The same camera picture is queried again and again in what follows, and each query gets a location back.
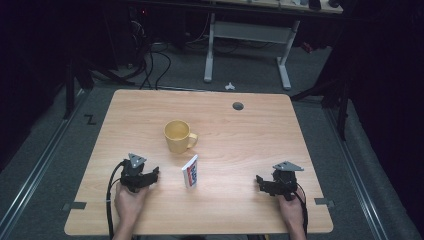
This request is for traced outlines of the yellow mug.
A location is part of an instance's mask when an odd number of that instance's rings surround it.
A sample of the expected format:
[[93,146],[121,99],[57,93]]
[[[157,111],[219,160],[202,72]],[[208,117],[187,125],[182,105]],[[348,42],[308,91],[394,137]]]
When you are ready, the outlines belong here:
[[184,153],[198,142],[198,135],[192,133],[190,126],[182,120],[168,122],[164,127],[164,136],[172,153]]

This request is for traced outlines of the black metal stand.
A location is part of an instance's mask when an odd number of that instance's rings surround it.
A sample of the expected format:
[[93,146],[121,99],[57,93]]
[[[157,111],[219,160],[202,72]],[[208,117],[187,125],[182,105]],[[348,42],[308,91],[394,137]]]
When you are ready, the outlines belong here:
[[69,63],[66,65],[66,105],[65,105],[65,119],[69,119],[71,114],[76,109],[76,95],[75,95],[75,82],[78,82],[83,90],[91,91],[94,87],[94,80],[91,76],[91,71],[95,70],[107,77],[109,80],[122,85],[132,85],[126,77],[120,77],[108,69],[95,64],[94,62],[74,55],[70,58]]
[[308,96],[322,95],[321,106],[323,108],[338,108],[336,132],[342,140],[346,140],[345,124],[348,117],[347,108],[350,85],[351,79],[349,77],[321,81],[312,88],[291,96],[290,99],[292,101],[299,101]]

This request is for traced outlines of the small white blue box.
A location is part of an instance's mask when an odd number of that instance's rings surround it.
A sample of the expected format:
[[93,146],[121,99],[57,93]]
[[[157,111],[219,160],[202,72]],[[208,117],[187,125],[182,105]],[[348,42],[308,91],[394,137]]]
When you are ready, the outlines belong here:
[[192,188],[197,183],[197,160],[198,160],[198,155],[194,155],[182,167],[182,173],[184,176],[185,186],[187,188]]

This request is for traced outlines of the grey tape strip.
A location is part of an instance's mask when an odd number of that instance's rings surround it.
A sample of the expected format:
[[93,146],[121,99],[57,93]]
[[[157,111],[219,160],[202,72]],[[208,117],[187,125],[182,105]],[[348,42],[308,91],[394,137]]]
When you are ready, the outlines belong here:
[[334,201],[327,198],[314,198],[316,205],[326,205],[328,208],[333,208],[335,206]]
[[62,211],[70,211],[72,209],[78,209],[78,210],[84,210],[86,207],[87,203],[86,202],[70,202],[70,203],[65,203],[62,206]]

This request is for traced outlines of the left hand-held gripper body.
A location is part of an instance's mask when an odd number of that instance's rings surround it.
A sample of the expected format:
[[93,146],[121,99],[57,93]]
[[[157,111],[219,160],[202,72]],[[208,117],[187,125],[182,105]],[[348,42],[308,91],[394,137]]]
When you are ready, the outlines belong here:
[[138,193],[142,187],[142,180],[145,177],[143,169],[146,159],[133,153],[128,154],[128,159],[123,161],[120,183],[126,186],[130,192]]

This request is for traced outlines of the person's right hand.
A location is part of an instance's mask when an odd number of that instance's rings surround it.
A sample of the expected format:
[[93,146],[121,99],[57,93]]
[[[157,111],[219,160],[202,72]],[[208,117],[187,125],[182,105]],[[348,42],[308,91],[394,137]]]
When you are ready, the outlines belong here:
[[304,217],[301,203],[305,200],[304,194],[298,189],[290,201],[284,196],[278,195],[280,212],[283,222],[290,234],[304,233]]

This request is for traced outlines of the person's left hand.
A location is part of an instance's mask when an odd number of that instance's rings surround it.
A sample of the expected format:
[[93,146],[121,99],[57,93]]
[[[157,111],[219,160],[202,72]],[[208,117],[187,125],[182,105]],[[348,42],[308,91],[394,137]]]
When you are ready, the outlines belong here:
[[148,187],[144,187],[138,193],[133,193],[126,186],[120,183],[117,184],[115,207],[120,217],[117,230],[130,229],[133,233],[135,224],[142,212],[148,190]]

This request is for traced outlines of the metal floor rail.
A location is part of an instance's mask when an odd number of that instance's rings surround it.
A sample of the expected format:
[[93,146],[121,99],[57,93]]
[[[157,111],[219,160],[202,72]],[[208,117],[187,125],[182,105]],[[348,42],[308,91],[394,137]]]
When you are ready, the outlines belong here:
[[340,137],[337,129],[337,120],[331,110],[324,109],[323,110],[327,121],[330,124],[330,127],[337,139],[337,143],[342,151],[344,164],[346,165],[346,169],[359,201],[362,212],[365,216],[367,224],[371,230],[371,233],[374,237],[374,240],[389,240],[387,232],[380,220],[380,217],[376,211],[375,204],[371,199],[371,196],[364,184],[364,181],[361,178],[361,175],[356,167],[354,158],[350,152],[350,149],[345,140]]
[[52,107],[36,121],[12,161],[0,173],[0,240],[10,235],[49,167],[75,112],[89,94],[89,90],[82,89],[72,94],[75,106],[67,113],[62,112],[66,100],[63,90]]

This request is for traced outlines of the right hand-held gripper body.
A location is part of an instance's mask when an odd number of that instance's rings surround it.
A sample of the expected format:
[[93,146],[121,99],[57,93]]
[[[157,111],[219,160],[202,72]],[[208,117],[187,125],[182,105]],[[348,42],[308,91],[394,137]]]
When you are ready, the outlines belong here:
[[292,200],[292,196],[297,191],[298,184],[296,171],[303,171],[304,168],[289,161],[284,161],[273,166],[273,181],[271,182],[270,195],[282,195],[287,201]]

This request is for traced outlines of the white-framed desk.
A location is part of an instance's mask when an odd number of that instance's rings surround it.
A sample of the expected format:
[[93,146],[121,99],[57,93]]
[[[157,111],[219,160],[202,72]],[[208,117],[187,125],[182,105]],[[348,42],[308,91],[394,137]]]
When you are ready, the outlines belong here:
[[[213,7],[220,4],[253,7],[255,10],[287,10],[291,13],[318,13],[324,16],[341,15],[343,8],[331,4],[332,0],[210,0]],[[285,90],[291,89],[286,62],[295,40],[300,19],[295,18],[290,27],[265,25],[259,23],[242,23],[237,20],[217,20],[215,14],[210,14],[208,52],[206,56],[204,81],[210,83],[213,79],[214,42],[216,38],[246,40],[262,43],[283,45],[282,54],[276,58],[280,79]]]

